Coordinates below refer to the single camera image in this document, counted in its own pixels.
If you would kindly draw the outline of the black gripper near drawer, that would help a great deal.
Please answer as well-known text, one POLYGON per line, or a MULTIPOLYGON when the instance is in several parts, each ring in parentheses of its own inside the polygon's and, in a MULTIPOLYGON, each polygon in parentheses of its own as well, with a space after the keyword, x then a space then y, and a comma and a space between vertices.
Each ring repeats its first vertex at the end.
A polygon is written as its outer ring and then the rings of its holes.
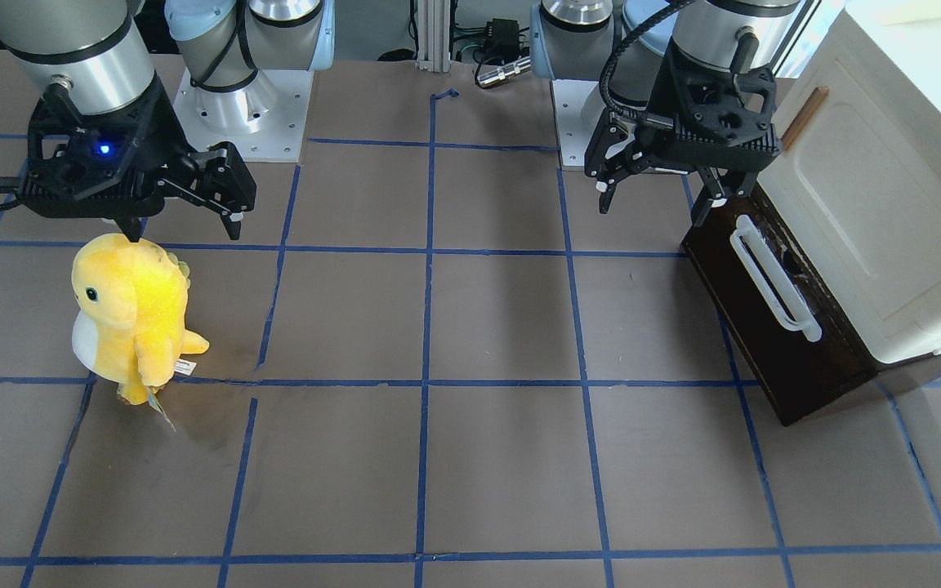
POLYGON ((585 174, 596 180, 601 215, 630 175, 650 167, 696 171, 703 186, 692 205, 692 226, 702 227, 710 211, 734 194, 731 171, 760 172, 781 154, 772 122, 773 72, 766 66, 747 70, 759 47, 757 38, 740 38, 731 70, 724 72, 696 64, 669 43, 643 110, 613 96, 611 82, 630 41, 613 49, 599 77, 604 111, 586 150, 585 174))

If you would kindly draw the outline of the silver robot arm near drawer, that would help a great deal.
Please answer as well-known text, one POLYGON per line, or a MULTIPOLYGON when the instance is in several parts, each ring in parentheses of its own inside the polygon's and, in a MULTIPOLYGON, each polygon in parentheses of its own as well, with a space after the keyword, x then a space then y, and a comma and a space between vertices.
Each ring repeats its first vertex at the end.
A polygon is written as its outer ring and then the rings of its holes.
POLYGON ((796 1, 542 1, 529 29, 539 78, 596 82, 582 158, 606 213, 620 182, 698 174, 691 211, 750 196, 782 152, 773 62, 796 1))

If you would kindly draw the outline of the black gripper near toy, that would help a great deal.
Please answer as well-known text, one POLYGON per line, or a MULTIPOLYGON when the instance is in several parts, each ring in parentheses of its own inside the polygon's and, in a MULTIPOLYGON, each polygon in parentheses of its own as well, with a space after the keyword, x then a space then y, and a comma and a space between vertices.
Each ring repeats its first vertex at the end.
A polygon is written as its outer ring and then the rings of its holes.
POLYGON ((18 201, 44 217, 104 217, 137 244, 146 217, 183 198, 221 218, 231 241, 256 201, 256 183, 228 141, 197 150, 186 138, 160 78, 133 103, 79 113, 71 90, 53 82, 29 120, 18 201))

